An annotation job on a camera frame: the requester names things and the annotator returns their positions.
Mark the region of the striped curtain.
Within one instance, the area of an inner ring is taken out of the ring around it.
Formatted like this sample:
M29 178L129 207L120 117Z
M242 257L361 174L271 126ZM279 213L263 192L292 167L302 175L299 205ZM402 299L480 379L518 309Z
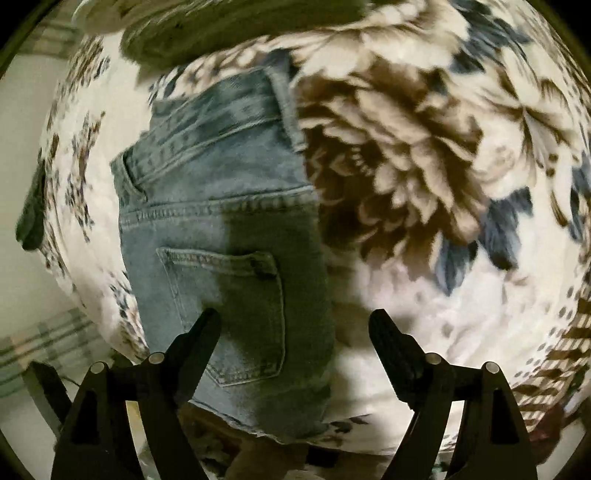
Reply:
M25 389L23 375L31 362L71 376L108 357L110 346L84 314L72 309L1 339L1 398Z

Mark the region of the floral fleece blanket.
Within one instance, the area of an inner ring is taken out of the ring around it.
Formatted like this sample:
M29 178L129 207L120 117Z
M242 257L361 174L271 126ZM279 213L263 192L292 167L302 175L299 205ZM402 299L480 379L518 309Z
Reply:
M75 12L84 38L39 152L39 250L60 287L125 356L153 352L111 164L156 101L283 50L335 323L325 432L288 443L400 445L411 411L370 343L377 309L452 363L498 363L537 433L590 357L590 80L549 14L527 1L366 1L355 22L164 68L121 53L127 26L182 2L84 1Z

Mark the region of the blue denim jeans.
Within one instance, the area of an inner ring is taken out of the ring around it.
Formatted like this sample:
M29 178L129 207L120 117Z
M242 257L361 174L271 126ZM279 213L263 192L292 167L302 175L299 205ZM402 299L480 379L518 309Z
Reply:
M335 323L287 52L156 101L111 164L121 252L148 348L204 310L221 337L191 400L284 443L325 432Z

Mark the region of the dark green cloth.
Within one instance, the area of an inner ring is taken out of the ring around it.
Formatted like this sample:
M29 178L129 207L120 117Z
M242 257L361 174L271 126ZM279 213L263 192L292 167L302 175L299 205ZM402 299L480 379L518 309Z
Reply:
M15 238L24 251L37 250L43 240L45 182L45 163L39 161L15 229Z

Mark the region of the olive fuzzy blanket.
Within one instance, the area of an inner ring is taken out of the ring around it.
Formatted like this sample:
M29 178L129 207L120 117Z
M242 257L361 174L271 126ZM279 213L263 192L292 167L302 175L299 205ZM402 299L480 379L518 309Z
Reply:
M368 10L366 1L184 1L127 26L120 50L164 68L264 35L355 22Z

